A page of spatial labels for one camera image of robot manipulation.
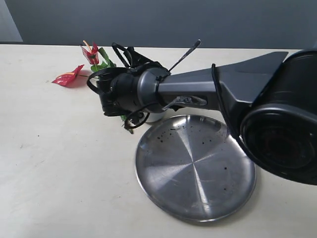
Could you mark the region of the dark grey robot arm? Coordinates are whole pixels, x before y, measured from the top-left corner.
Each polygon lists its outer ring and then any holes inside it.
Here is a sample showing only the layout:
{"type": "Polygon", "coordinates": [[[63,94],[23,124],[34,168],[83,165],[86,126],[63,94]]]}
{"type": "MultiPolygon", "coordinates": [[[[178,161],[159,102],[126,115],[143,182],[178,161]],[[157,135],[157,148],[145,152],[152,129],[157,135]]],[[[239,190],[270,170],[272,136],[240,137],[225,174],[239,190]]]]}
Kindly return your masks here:
{"type": "Polygon", "coordinates": [[[139,124],[139,112],[220,111],[231,136],[264,170],[317,183],[317,51],[272,52],[246,61],[171,74],[132,47],[113,45],[123,67],[99,71],[92,89],[104,114],[139,124]]]}

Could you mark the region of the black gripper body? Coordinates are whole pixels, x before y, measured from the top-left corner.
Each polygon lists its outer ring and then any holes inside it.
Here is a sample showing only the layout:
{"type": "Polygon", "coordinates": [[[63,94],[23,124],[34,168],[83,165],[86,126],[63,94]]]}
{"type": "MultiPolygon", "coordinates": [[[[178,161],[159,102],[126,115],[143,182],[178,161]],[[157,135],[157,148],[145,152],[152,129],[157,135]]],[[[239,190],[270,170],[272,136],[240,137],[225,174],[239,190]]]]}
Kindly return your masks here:
{"type": "Polygon", "coordinates": [[[164,74],[170,74],[158,61],[153,61],[138,53],[134,47],[126,48],[118,43],[112,43],[111,47],[126,68],[138,71],[148,68],[160,68],[164,71],[164,74]]]}

